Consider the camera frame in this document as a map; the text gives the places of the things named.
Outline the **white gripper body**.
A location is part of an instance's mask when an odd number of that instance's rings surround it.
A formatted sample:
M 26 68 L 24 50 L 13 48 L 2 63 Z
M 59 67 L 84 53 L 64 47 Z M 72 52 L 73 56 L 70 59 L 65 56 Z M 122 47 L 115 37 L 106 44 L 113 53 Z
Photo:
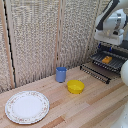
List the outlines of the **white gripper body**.
M 99 31 L 95 32 L 94 38 L 98 41 L 110 43 L 112 45 L 119 46 L 123 41 L 124 30 L 120 29 L 119 31 Z

